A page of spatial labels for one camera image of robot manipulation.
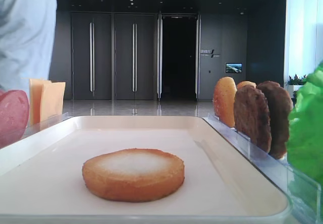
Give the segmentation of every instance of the tiled floor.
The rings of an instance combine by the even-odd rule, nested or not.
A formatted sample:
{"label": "tiled floor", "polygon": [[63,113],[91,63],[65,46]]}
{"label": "tiled floor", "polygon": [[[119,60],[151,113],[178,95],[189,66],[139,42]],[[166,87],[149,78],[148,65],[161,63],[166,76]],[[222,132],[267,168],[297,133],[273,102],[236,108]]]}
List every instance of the tiled floor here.
{"label": "tiled floor", "polygon": [[211,101],[133,101],[133,100],[74,100],[64,101],[64,113],[69,116],[197,116],[213,112]]}

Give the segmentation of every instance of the person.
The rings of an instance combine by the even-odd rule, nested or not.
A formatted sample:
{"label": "person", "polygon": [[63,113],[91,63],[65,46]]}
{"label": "person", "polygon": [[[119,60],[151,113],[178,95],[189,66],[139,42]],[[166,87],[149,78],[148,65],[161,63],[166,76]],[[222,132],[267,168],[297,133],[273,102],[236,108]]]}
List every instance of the person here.
{"label": "person", "polygon": [[29,95],[29,78],[48,79],[56,9],[56,0],[0,0],[0,89]]}

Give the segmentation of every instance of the tv screen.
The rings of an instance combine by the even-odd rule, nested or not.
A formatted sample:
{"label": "tv screen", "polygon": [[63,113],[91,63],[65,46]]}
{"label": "tv screen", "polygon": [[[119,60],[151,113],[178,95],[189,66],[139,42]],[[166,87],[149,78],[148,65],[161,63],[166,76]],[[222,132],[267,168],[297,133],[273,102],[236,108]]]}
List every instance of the tv screen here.
{"label": "tv screen", "polygon": [[227,74],[241,74],[242,73],[242,64],[226,64],[226,73]]}

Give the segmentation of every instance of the bread bun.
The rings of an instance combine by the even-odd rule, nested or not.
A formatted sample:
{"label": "bread bun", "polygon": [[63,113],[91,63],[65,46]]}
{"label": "bread bun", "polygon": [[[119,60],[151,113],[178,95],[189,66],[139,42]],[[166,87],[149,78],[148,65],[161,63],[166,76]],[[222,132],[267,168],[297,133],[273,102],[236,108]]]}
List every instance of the bread bun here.
{"label": "bread bun", "polygon": [[214,113],[229,127],[235,126],[233,104],[236,92],[237,87],[231,77],[221,78],[214,88]]}
{"label": "bread bun", "polygon": [[184,163],[156,149],[126,149],[86,161],[82,174],[88,190],[98,197],[145,202],[177,191],[184,182]]}
{"label": "bread bun", "polygon": [[240,89],[240,88],[242,88],[243,86],[246,86],[246,85],[251,85],[254,88],[257,86],[256,83],[253,83],[253,82],[250,82],[250,81],[242,81],[239,84],[237,84],[237,89]]}

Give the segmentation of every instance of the open doorway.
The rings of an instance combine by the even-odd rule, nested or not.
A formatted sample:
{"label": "open doorway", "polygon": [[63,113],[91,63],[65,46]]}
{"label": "open doorway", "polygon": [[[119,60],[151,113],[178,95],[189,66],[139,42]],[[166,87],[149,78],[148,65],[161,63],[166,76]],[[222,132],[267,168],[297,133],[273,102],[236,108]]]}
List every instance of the open doorway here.
{"label": "open doorway", "polygon": [[162,100],[196,100],[196,17],[163,17]]}

